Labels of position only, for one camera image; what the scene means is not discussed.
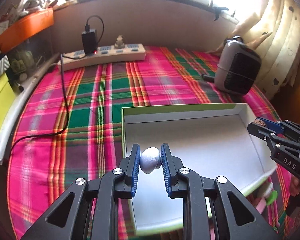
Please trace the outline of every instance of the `power strip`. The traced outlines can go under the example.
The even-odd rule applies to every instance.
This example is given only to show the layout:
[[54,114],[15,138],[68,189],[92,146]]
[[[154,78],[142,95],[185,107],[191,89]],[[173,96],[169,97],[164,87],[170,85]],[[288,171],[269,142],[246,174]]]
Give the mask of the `power strip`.
[[[146,58],[146,50],[142,44],[125,44],[122,49],[115,49],[114,46],[98,47],[98,51],[91,55],[83,57],[84,51],[79,50],[65,54],[67,57],[77,58],[69,59],[63,58],[63,70],[70,70],[79,67],[87,67],[98,64],[105,64],[110,62],[120,61],[135,61],[144,60]],[[61,62],[58,62],[58,68],[61,68]]]

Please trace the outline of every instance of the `black power adapter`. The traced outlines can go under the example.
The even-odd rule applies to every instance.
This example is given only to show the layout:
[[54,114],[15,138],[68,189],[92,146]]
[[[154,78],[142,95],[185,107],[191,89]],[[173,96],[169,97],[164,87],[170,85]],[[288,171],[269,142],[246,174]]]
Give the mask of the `black power adapter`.
[[[101,21],[101,23],[102,23],[102,33],[101,33],[101,36],[100,36],[99,40],[97,40],[97,32],[96,32],[96,30],[95,29],[90,29],[90,25],[88,24],[88,21],[92,17],[98,18]],[[105,25],[103,23],[103,20],[98,15],[92,15],[92,16],[90,16],[87,19],[87,23],[86,23],[84,29],[85,29],[85,31],[82,32],[81,38],[82,38],[82,44],[83,44],[83,49],[84,49],[85,55],[89,55],[91,53],[97,53],[97,51],[98,51],[98,43],[101,40],[103,32],[105,30]]]

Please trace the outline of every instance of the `cream curtain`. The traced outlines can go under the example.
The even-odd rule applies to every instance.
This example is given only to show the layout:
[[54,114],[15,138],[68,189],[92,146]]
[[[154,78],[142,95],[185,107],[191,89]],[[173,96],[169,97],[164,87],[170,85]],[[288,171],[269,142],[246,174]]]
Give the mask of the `cream curtain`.
[[[293,86],[300,61],[300,8],[293,0],[261,0],[228,38],[236,35],[260,55],[262,65],[255,84],[268,99],[281,86]],[[220,55],[222,50],[223,44],[209,53]]]

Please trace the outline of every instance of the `open cardboard box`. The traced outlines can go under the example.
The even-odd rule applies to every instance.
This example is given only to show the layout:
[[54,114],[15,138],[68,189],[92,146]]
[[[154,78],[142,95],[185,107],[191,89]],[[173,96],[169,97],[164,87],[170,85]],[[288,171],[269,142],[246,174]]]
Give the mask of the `open cardboard box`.
[[[193,104],[122,108],[123,157],[138,143],[141,153],[168,143],[171,154],[200,176],[225,176],[243,195],[258,188],[276,169],[266,142],[247,132],[256,116],[247,104]],[[207,207],[211,217],[208,198]],[[130,213],[137,235],[183,227],[183,199],[170,199],[162,167],[141,171]]]

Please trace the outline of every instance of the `plaid tablecloth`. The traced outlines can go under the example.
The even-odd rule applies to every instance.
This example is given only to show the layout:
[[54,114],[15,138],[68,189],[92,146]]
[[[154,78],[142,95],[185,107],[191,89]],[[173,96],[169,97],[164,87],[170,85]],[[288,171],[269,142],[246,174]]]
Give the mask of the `plaid tablecloth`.
[[[244,97],[218,91],[201,74],[214,75],[218,58],[201,52],[149,47],[144,61],[119,62],[65,72],[70,121],[51,138],[24,140],[9,163],[8,206],[17,239],[78,177],[101,177],[122,158],[121,108],[127,106],[247,103],[256,116],[278,115],[253,87]],[[35,89],[14,134],[20,137],[63,128],[66,121],[60,74],[47,73]],[[290,174],[283,168],[269,178],[278,199],[263,214],[281,236],[292,221],[284,213]],[[127,201],[119,202],[119,239],[133,238]]]

